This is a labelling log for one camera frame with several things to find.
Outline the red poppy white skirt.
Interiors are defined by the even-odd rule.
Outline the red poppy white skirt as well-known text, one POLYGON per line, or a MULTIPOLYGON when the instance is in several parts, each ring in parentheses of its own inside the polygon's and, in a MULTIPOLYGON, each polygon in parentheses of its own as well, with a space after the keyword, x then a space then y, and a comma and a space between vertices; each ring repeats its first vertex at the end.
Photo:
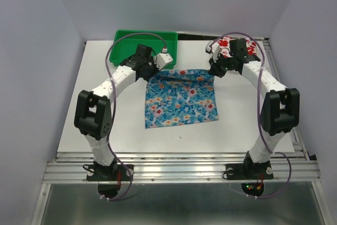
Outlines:
MULTIPOLYGON (((233 41, 235 39, 236 37, 233 37, 233 36, 225 36, 216 42, 216 44, 219 45, 220 52, 222 55, 224 55, 224 57, 232 56, 230 53, 230 41, 233 41)), ((257 54, 257 44, 254 41, 250 40, 248 37, 245 37, 245 41, 246 41, 246 48, 247 48, 248 55, 256 55, 257 54)))

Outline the blue floral skirt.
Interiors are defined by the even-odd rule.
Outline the blue floral skirt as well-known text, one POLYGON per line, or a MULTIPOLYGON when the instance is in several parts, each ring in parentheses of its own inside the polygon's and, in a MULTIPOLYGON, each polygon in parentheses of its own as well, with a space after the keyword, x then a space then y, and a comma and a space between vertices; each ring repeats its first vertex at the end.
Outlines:
POLYGON ((214 76, 202 69, 160 71, 147 83, 144 116, 147 129, 217 121, 214 76))

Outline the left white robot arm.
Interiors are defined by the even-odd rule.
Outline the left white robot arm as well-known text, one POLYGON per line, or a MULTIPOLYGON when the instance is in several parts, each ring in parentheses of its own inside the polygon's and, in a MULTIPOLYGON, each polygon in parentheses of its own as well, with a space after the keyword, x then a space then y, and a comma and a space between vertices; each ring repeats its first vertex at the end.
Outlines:
POLYGON ((74 126, 87 139, 94 155, 93 165, 85 170, 110 180, 117 175, 117 158, 108 143, 116 112, 116 99, 129 85, 142 78, 151 79, 164 65, 155 63, 154 50, 139 44, 134 54, 124 59, 108 79, 96 88, 82 90, 77 97, 74 126))

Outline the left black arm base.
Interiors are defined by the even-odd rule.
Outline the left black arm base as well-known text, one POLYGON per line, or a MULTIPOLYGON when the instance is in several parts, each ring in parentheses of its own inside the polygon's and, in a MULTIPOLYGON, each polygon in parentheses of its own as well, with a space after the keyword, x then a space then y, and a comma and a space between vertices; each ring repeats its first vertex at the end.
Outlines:
POLYGON ((82 168, 86 171, 86 181, 88 182, 121 182, 129 181, 130 173, 133 173, 134 165, 127 164, 126 169, 121 164, 113 162, 110 166, 103 166, 96 162, 84 164, 82 168))

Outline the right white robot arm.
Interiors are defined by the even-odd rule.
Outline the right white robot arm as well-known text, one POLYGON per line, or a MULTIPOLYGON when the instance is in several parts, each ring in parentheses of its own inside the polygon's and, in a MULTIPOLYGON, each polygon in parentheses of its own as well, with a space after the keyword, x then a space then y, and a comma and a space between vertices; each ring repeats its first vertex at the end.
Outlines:
POLYGON ((205 51, 210 55, 209 74, 223 77, 228 71, 235 71, 257 89, 259 136, 242 163, 225 166, 223 177, 228 180, 272 179, 271 155, 279 141, 299 123, 300 92, 276 80, 265 69, 264 59, 248 49, 244 38, 229 41, 228 56, 218 42, 208 43, 205 51))

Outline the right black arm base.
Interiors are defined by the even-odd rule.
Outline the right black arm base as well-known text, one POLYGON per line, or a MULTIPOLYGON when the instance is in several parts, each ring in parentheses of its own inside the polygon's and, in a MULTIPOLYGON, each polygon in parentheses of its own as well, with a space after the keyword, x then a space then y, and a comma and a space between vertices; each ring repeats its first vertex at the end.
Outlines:
POLYGON ((265 163, 230 163, 225 165, 223 178, 228 180, 272 180, 274 179, 270 161, 265 163))

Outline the white crumpled skirt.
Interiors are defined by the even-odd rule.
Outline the white crumpled skirt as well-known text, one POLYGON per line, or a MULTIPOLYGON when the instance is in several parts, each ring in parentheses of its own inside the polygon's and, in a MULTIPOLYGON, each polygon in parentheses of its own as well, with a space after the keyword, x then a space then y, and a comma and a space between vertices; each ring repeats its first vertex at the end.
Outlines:
POLYGON ((264 48, 264 45, 261 41, 257 41, 257 54, 256 56, 262 61, 263 60, 263 55, 264 55, 264 68, 270 71, 270 65, 267 59, 267 54, 264 48))

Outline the green plastic tray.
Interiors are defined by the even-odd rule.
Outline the green plastic tray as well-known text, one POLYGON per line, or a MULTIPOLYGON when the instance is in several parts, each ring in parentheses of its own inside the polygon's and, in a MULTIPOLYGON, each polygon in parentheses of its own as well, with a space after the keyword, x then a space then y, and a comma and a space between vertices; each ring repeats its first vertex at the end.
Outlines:
MULTIPOLYGON (((133 31, 133 30, 118 30, 115 34, 115 41, 121 37, 133 33, 154 33, 160 36, 167 44, 167 51, 171 55, 173 62, 165 67, 165 69, 173 69, 177 60, 177 32, 162 32, 162 31, 133 31)), ((159 53, 164 47, 161 39, 153 35, 133 35, 118 42, 110 52, 109 61, 118 66, 124 59, 135 53, 139 44, 149 46, 154 50, 154 53, 159 53)))

